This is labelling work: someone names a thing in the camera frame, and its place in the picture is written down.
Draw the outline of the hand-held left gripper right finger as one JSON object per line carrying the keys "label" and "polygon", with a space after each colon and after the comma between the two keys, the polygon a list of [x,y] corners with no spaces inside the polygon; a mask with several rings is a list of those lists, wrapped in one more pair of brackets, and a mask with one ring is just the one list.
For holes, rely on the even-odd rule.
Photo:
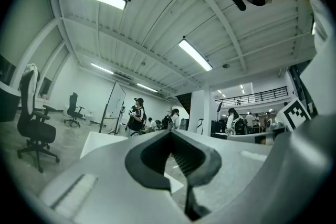
{"label": "hand-held left gripper right finger", "polygon": [[328,223],[335,193],[335,117],[320,115],[272,146],[174,132],[187,176],[184,212],[171,223]]}

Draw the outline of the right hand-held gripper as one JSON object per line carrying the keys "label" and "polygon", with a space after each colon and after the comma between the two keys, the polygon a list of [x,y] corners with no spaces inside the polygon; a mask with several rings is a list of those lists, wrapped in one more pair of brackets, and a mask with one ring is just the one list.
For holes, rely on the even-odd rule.
{"label": "right hand-held gripper", "polygon": [[275,121],[270,121],[266,131],[256,134],[231,135],[227,139],[229,141],[254,143],[263,145],[273,145],[276,137],[281,133],[289,133],[299,127],[305,121],[311,120],[306,108],[298,98],[294,98],[284,108],[282,108]]}

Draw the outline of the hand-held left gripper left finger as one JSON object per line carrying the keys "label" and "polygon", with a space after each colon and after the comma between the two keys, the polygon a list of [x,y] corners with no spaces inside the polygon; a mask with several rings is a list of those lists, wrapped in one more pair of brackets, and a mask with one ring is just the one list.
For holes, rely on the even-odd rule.
{"label": "hand-held left gripper left finger", "polygon": [[127,153],[155,136],[89,132],[80,158],[39,198],[57,223],[189,223],[168,190],[145,188],[126,169]]}

